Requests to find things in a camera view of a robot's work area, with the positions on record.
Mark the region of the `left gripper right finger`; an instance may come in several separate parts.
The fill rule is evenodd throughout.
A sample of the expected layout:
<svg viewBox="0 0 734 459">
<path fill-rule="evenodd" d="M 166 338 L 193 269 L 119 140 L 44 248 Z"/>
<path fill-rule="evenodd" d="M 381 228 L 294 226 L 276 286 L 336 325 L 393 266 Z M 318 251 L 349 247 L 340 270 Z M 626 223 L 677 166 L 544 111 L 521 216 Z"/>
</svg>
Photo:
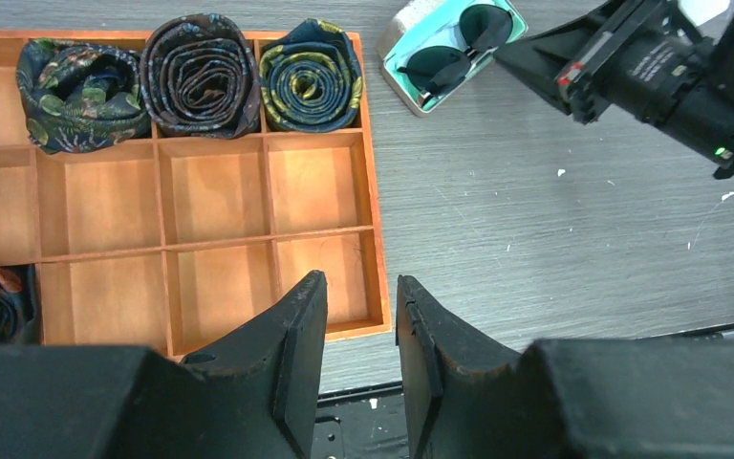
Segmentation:
<svg viewBox="0 0 734 459">
<path fill-rule="evenodd" d="M 398 280 L 414 458 L 734 458 L 734 323 L 516 352 Z"/>
</svg>

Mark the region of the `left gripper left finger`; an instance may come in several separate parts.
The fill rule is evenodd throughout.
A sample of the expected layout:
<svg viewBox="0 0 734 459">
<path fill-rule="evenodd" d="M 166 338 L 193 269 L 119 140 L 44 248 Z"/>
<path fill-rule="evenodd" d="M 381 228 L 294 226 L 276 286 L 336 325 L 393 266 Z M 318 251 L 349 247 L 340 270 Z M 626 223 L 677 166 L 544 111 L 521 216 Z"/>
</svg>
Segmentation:
<svg viewBox="0 0 734 459">
<path fill-rule="evenodd" d="M 0 346 L 0 458 L 307 458 L 328 315 L 311 271 L 172 361 L 143 346 Z"/>
</svg>

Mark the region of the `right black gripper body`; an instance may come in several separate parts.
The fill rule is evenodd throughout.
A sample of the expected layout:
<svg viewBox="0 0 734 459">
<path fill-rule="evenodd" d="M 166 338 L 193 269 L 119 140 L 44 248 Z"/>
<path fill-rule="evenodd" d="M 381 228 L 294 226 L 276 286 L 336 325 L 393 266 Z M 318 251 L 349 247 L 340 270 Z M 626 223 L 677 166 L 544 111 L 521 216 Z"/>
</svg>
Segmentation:
<svg viewBox="0 0 734 459">
<path fill-rule="evenodd" d="M 632 2 L 615 93 L 638 121 L 716 164 L 716 178 L 734 176 L 734 14 L 714 40 L 677 1 Z"/>
</svg>

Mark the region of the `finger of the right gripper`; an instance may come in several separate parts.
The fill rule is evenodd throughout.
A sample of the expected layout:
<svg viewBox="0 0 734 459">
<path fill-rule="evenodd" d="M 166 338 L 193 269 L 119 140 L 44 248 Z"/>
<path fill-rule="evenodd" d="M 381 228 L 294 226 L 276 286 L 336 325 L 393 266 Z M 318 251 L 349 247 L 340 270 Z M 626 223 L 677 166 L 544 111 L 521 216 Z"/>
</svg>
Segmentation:
<svg viewBox="0 0 734 459">
<path fill-rule="evenodd" d="M 495 58 L 513 77 L 568 116 L 600 116 L 614 105 L 631 108 L 615 92 L 617 60 L 626 47 L 622 29 L 632 1 L 607 1 L 547 32 L 501 47 Z"/>
</svg>

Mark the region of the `black sunglasses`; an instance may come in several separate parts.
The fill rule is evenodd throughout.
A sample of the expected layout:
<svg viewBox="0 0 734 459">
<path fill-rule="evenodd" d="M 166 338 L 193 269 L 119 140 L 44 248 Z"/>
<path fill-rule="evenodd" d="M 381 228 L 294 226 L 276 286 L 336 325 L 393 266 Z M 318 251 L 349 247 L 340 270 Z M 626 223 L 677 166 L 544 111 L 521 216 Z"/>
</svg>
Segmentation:
<svg viewBox="0 0 734 459">
<path fill-rule="evenodd" d="M 490 52 L 507 43 L 513 32 L 513 15 L 491 4 L 467 7 L 459 17 L 464 44 L 432 45 L 413 52 L 398 71 L 419 91 L 418 106 L 445 96 L 462 84 L 469 72 Z"/>
</svg>

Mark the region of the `beige glasses case green lining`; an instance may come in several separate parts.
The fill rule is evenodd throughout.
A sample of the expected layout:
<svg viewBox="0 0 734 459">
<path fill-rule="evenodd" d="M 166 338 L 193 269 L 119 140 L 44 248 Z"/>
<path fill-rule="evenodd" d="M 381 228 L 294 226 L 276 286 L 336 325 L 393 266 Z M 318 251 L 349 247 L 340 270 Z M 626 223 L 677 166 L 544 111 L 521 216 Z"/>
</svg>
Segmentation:
<svg viewBox="0 0 734 459">
<path fill-rule="evenodd" d="M 410 1 L 385 27 L 376 51 L 387 83 L 422 118 L 527 30 L 509 1 Z"/>
</svg>

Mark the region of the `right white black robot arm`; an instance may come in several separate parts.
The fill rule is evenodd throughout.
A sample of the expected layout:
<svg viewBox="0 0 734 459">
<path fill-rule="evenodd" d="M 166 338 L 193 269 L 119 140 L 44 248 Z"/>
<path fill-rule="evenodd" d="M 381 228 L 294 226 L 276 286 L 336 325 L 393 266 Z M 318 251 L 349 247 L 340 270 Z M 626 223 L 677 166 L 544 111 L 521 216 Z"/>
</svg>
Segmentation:
<svg viewBox="0 0 734 459">
<path fill-rule="evenodd" d="M 495 57 L 579 123 L 617 106 L 734 176 L 734 14 L 714 39 L 676 1 L 609 1 Z"/>
</svg>

